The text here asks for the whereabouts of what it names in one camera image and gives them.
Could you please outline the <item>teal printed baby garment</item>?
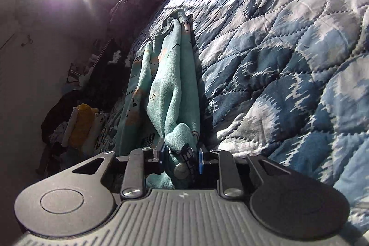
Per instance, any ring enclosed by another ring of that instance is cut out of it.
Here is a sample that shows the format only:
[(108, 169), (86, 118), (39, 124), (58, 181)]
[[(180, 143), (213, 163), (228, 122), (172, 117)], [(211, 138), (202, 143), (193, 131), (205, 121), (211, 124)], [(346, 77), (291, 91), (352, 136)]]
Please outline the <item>teal printed baby garment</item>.
[(174, 10), (139, 48), (114, 137), (117, 155), (164, 140), (163, 173), (151, 174), (154, 189), (187, 189), (194, 184), (200, 111), (191, 25)]

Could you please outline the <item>yellow cloth item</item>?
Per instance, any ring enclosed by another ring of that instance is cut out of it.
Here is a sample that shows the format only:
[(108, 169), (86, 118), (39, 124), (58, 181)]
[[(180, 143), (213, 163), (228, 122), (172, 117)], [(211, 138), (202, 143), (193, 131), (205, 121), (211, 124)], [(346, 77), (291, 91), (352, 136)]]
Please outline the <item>yellow cloth item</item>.
[(94, 116), (98, 109), (82, 103), (77, 108), (77, 119), (69, 137), (69, 146), (80, 149), (88, 137), (88, 133), (94, 122)]

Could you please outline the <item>black white plush toy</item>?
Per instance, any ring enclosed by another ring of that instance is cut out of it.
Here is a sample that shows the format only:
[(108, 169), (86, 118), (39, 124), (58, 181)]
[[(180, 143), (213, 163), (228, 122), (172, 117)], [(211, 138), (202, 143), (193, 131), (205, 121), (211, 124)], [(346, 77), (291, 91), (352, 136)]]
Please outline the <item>black white plush toy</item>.
[(118, 64), (118, 63), (125, 63), (125, 67), (131, 67), (132, 63), (134, 61), (134, 58), (136, 56), (136, 52), (130, 51), (128, 52), (128, 54), (126, 55), (125, 58), (123, 58), (123, 53), (121, 50), (117, 50), (114, 54), (113, 54), (113, 58), (108, 61), (108, 64)]

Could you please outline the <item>blue white quilted bedspread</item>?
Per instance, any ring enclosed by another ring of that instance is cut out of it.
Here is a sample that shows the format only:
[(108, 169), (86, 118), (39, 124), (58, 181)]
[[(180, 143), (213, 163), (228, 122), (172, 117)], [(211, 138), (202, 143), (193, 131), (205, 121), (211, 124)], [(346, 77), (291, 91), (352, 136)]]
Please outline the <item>blue white quilted bedspread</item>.
[(368, 0), (166, 0), (194, 31), (201, 135), (333, 185), (368, 230)]

